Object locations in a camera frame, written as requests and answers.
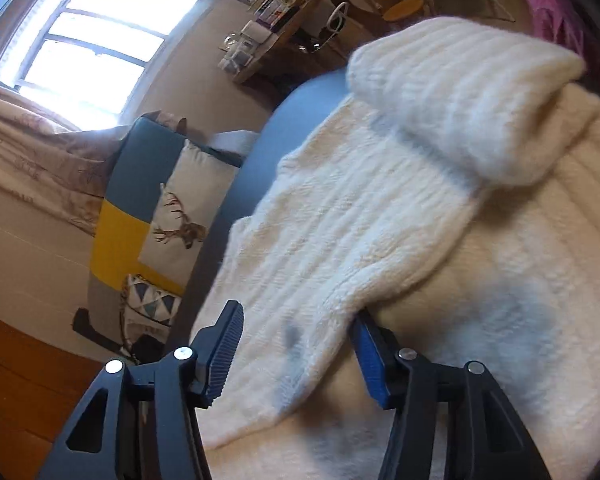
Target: pink fabric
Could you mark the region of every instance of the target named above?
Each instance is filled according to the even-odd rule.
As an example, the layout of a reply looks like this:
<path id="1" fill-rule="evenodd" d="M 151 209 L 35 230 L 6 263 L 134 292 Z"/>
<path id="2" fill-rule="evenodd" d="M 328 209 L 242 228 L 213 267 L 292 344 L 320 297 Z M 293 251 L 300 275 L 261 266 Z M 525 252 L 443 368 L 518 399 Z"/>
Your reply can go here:
<path id="1" fill-rule="evenodd" d="M 571 0 L 527 0 L 534 35 L 580 54 L 590 76 L 600 81 L 600 40 L 578 15 Z"/>

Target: black clamp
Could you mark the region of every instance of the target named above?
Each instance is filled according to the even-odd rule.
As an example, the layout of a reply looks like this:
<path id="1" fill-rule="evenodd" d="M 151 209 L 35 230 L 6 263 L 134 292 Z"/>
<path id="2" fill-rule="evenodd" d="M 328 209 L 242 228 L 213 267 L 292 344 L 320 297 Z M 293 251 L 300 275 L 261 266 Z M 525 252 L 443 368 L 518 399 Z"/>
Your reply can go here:
<path id="1" fill-rule="evenodd" d="M 244 313 L 229 301 L 215 325 L 157 363 L 109 361 L 67 420 L 38 480 L 139 480 L 139 403 L 155 405 L 162 480 L 210 480 L 195 408 L 220 396 L 242 335 Z"/>
<path id="2" fill-rule="evenodd" d="M 363 310 L 350 329 L 366 386 L 394 425 L 380 480 L 428 480 L 439 402 L 448 402 L 445 480 L 551 480 L 538 448 L 480 362 L 439 365 Z"/>

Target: bright window light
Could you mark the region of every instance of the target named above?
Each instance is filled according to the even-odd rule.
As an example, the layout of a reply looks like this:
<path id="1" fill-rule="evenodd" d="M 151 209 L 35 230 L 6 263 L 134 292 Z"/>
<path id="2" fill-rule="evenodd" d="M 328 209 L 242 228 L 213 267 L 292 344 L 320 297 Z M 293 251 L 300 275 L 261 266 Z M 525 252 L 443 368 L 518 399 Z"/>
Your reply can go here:
<path id="1" fill-rule="evenodd" d="M 69 9 L 88 10 L 169 34 L 197 0 L 71 0 Z"/>
<path id="2" fill-rule="evenodd" d="M 0 58 L 0 80 L 79 128 L 115 126 L 197 1 L 37 0 Z"/>
<path id="3" fill-rule="evenodd" d="M 50 34 L 87 41 L 149 61 L 162 44 L 162 38 L 116 22 L 63 12 L 49 29 Z"/>

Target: deer illustration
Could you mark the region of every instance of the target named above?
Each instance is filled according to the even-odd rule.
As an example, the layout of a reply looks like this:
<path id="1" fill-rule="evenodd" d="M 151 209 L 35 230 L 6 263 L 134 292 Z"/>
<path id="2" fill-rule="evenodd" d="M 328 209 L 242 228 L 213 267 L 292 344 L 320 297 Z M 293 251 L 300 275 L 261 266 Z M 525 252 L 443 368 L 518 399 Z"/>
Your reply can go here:
<path id="1" fill-rule="evenodd" d="M 180 238 L 184 242 L 185 249 L 190 249 L 196 240 L 204 240 L 206 238 L 206 227 L 191 221 L 189 215 L 184 212 L 184 206 L 176 194 L 167 192 L 164 197 L 166 199 L 164 206 L 175 208 L 171 209 L 171 212 L 178 215 L 180 228 L 165 231 L 158 225 L 153 230 L 155 240 L 167 244 L 172 238 Z"/>

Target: yellow object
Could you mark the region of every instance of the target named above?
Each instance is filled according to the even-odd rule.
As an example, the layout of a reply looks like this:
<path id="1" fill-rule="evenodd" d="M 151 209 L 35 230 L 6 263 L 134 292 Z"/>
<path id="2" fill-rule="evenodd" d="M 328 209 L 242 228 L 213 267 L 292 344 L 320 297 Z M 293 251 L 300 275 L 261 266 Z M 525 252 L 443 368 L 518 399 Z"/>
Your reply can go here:
<path id="1" fill-rule="evenodd" d="M 158 288 L 182 296 L 183 287 L 138 262 L 149 227 L 104 200 L 91 252 L 91 272 L 114 290 L 122 290 L 126 275 L 140 274 Z"/>
<path id="2" fill-rule="evenodd" d="M 423 0 L 403 0 L 396 3 L 382 15 L 386 22 L 400 22 L 420 12 L 424 7 Z"/>

